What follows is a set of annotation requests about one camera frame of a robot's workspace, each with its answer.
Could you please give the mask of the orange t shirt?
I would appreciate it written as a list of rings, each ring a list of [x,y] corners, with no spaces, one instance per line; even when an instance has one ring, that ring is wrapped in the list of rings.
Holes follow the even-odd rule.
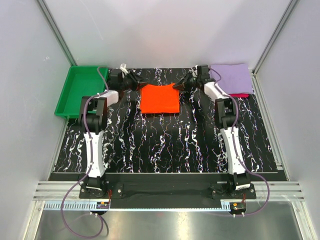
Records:
[[[180,112],[180,93],[169,85],[148,84],[140,90],[142,114],[175,114]]]

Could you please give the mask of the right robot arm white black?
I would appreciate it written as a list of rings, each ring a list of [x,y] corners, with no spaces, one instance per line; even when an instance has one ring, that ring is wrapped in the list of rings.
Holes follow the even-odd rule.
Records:
[[[226,191],[236,199],[251,185],[239,141],[239,105],[210,76],[210,70],[208,65],[196,65],[173,88],[181,92],[198,88],[214,102],[214,124],[222,135],[228,162]]]

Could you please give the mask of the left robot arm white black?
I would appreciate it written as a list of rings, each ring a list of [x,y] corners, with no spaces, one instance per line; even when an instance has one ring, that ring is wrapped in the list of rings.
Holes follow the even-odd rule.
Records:
[[[127,69],[126,64],[111,69],[108,77],[101,77],[105,90],[81,99],[78,123],[85,139],[87,166],[79,180],[83,182],[83,191],[90,192],[97,198],[108,193],[105,177],[106,167],[103,159],[103,136],[107,127],[108,107],[118,103],[127,90],[138,91],[147,85],[139,75]]]

